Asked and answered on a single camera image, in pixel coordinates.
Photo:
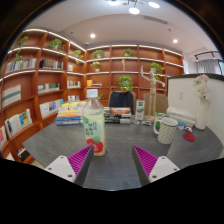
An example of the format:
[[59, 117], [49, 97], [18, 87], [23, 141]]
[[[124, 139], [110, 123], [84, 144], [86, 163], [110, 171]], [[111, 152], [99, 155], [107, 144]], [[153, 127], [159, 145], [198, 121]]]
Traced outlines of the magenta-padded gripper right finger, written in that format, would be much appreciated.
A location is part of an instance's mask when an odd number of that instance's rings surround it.
[[132, 156], [142, 186], [179, 171], [166, 156], [157, 157], [136, 145], [132, 146]]

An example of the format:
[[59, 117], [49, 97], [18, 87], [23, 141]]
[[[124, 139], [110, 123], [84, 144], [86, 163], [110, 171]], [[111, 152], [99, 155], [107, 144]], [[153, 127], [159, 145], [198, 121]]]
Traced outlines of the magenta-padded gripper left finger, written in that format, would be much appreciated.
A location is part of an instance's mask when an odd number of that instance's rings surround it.
[[68, 157], [60, 155], [45, 170], [68, 180], [76, 185], [82, 186], [91, 160], [94, 155], [92, 146], [87, 146]]

